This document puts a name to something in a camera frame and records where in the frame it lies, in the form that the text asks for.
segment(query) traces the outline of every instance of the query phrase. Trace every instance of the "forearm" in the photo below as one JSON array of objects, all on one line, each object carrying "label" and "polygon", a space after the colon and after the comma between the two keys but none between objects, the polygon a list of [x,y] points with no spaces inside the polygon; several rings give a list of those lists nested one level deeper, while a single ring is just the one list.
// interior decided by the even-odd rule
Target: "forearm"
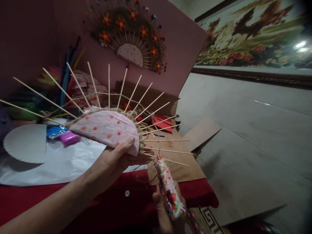
[{"label": "forearm", "polygon": [[97,196],[86,174],[0,227],[0,233],[59,233]]}]

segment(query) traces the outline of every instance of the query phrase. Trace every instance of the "floral glue gun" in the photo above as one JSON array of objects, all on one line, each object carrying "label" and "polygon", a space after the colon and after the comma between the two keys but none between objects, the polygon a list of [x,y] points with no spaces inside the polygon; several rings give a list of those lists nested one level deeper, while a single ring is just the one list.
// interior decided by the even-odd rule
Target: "floral glue gun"
[{"label": "floral glue gun", "polygon": [[157,154],[157,165],[154,165],[158,173],[160,188],[164,201],[167,203],[165,207],[171,219],[176,220],[183,215],[185,212],[185,207],[176,193],[175,182],[169,171],[167,162],[163,160],[159,154]]}]

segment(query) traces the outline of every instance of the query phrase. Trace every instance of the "patterned rug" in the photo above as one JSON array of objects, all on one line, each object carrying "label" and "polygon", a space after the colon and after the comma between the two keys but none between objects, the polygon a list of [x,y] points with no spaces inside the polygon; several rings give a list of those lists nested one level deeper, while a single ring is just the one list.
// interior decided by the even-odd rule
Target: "patterned rug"
[{"label": "patterned rug", "polygon": [[208,207],[188,209],[186,224],[193,234],[224,234]]}]

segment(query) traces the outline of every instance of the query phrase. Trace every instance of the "half paper plate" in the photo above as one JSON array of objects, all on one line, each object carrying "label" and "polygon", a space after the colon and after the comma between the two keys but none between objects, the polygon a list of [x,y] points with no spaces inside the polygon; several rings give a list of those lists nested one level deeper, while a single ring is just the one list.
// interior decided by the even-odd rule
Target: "half paper plate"
[{"label": "half paper plate", "polygon": [[5,150],[12,157],[27,163],[45,163],[46,125],[30,124],[18,127],[6,135]]}]

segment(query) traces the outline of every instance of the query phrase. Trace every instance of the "white sheet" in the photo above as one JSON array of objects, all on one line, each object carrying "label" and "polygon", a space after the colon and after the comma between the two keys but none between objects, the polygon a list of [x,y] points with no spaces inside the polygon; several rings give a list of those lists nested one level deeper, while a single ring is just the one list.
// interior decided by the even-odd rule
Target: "white sheet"
[{"label": "white sheet", "polygon": [[[92,141],[86,145],[83,141],[74,145],[60,145],[54,149],[46,143],[46,162],[33,164],[19,161],[8,154],[0,156],[0,184],[12,186],[34,186],[71,182],[83,174],[99,157],[105,145]],[[133,171],[137,166],[128,167],[125,172]],[[137,170],[147,169],[147,165]]]}]

